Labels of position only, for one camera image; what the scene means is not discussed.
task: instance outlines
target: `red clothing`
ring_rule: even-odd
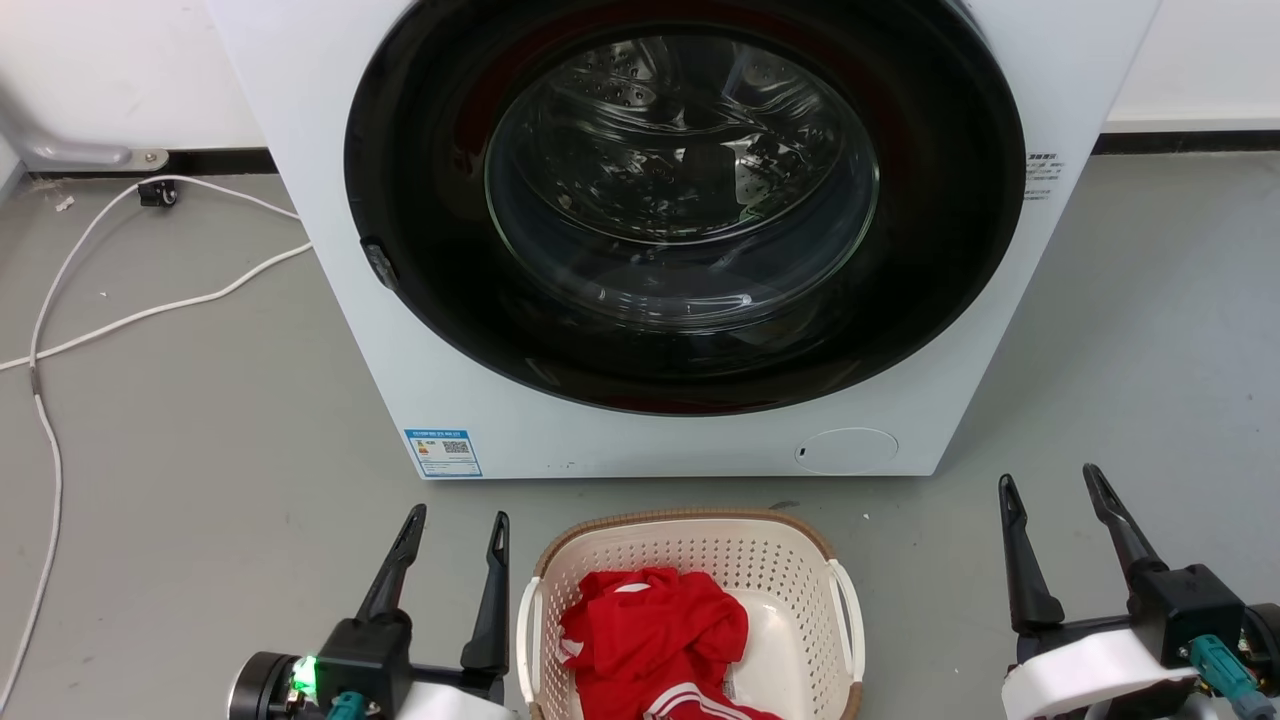
[[[591,573],[561,618],[557,655],[586,720],[781,720],[721,687],[746,648],[746,611],[705,573]]]

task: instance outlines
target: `gray floor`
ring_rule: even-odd
[[[287,202],[275,178],[225,182]],[[28,188],[0,209],[0,361],[26,354],[52,273],[120,187]],[[55,211],[67,196],[76,204]],[[1245,601],[1280,601],[1277,233],[1280,156],[1093,160],[929,479],[424,484],[305,255],[216,304],[45,361],[65,530],[6,717],[216,717],[250,653],[315,650],[356,609],[419,501],[433,515],[404,591],[417,661],[457,660],[499,509],[512,515],[518,593],[575,523],[790,501],[861,594],[861,717],[1001,716],[1014,657],[995,505],[1004,471],[1019,478],[1069,616],[1121,611],[1125,597],[1080,480],[1088,460],[1171,564],[1206,562]],[[131,202],[61,293],[45,345],[221,287],[303,241],[291,220],[198,188],[168,213]],[[52,484],[20,369],[0,374],[0,459],[6,669]]]

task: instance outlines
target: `power cord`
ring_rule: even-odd
[[[40,424],[45,428],[45,434],[49,437],[49,446],[54,452],[54,523],[49,533],[49,551],[45,553],[45,566],[40,571],[40,583],[36,585],[36,598],[31,603],[31,614],[27,616],[27,626],[23,629],[22,639],[18,643],[18,653],[14,657],[13,669],[9,670],[9,678],[8,680],[5,680],[4,692],[0,693],[0,716],[4,715],[5,707],[8,707],[9,705],[9,697],[13,694],[13,688],[18,683],[18,674],[22,671],[23,660],[26,660],[27,650],[31,647],[31,637],[36,630],[36,620],[40,618],[40,609],[45,602],[45,589],[49,587],[49,574],[54,568],[54,555],[58,552],[58,538],[59,534],[61,533],[61,525],[63,525],[63,454],[58,446],[58,436],[54,433],[54,427],[49,421],[49,413],[45,410],[45,400],[42,397],[44,388],[40,384],[40,370],[36,368],[36,361],[49,357],[51,355],[56,355],[59,352],[64,352],[67,350],[70,350],[72,347],[76,347],[91,340],[102,337],[104,334],[123,328],[124,325],[128,325],[131,323],[136,323],[143,318],[150,318],[152,315],[159,315],[160,313],[166,313],[169,310],[188,307],[191,305],[200,305],[201,302],[210,302],[212,300],[225,297],[227,295],[230,295],[248,281],[253,279],[256,275],[261,274],[268,268],[283,263],[284,260],[288,260],[289,258],[293,258],[296,255],[301,255],[302,252],[306,252],[307,250],[311,249],[311,243],[307,242],[306,245],[294,247],[288,252],[282,252],[266,260],[265,263],[257,265],[252,270],[244,273],[239,279],[237,279],[236,282],[233,282],[232,284],[224,287],[218,292],[201,295],[198,297],[191,297],[187,300],[180,300],[178,302],[170,302],[168,305],[160,305],[156,307],[151,307],[150,310],[143,310],[141,313],[134,313],[128,318],[116,320],[91,333],[82,334],[76,340],[37,352],[36,348],[37,345],[40,343],[40,331],[45,325],[45,316],[49,314],[49,307],[52,305],[54,296],[58,293],[58,288],[61,284],[63,275],[67,274],[67,268],[70,266],[72,259],[74,259],[76,254],[79,252],[81,247],[84,245],[84,241],[93,232],[93,228],[97,227],[97,223],[101,222],[104,217],[106,217],[106,214],[111,210],[111,208],[115,208],[125,197],[133,195],[140,186],[161,181],[182,181],[192,184],[198,184],[201,187],[207,187],[209,190],[215,190],[218,192],[223,192],[233,197],[239,197],[241,200],[247,200],[256,205],[261,205],[268,210],[279,213],[288,218],[293,218],[294,220],[298,219],[297,214],[291,213],[283,208],[276,208],[275,205],[271,205],[270,202],[266,202],[264,200],[259,200],[257,197],[253,197],[251,195],[244,195],[243,192],[236,192],[234,190],[228,190],[225,187],[196,178],[189,178],[186,176],[157,176],[140,181],[129,186],[119,195],[116,195],[114,200],[106,204],[106,208],[102,208],[102,210],[97,214],[97,217],[93,218],[93,222],[91,222],[88,227],[84,228],[84,234],[82,234],[79,241],[76,242],[76,246],[72,247],[72,251],[67,255],[67,259],[63,260],[63,266],[59,268],[58,274],[54,275],[54,282],[51,286],[49,286],[49,292],[45,295],[45,302],[40,306],[40,314],[36,316],[36,327],[31,332],[29,355],[27,355],[27,357],[19,357],[17,360],[0,364],[0,372],[12,368],[18,368],[20,365],[27,365],[28,369],[27,372],[31,374],[31,393],[36,401],[36,414],[40,416]]]

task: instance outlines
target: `basket handle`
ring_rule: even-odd
[[[543,579],[538,577],[529,580],[516,615],[516,675],[520,678],[520,694],[525,696],[525,705],[532,705],[541,689],[543,594],[538,592],[541,583]]]
[[[863,671],[867,669],[867,632],[863,629],[863,609],[858,603],[858,592],[854,582],[849,579],[849,573],[838,560],[829,560],[832,569],[831,594],[836,602],[836,621],[840,624],[840,634],[845,642],[841,650],[845,652],[845,670],[852,676],[855,683],[863,682]]]

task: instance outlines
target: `white plastic basket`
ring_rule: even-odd
[[[579,580],[650,566],[708,573],[746,609],[746,652],[726,676],[735,702],[783,720],[858,715],[863,618],[827,542],[781,512],[675,510],[585,523],[543,553],[516,619],[516,671],[534,720],[582,720],[573,674],[545,651],[581,600]]]

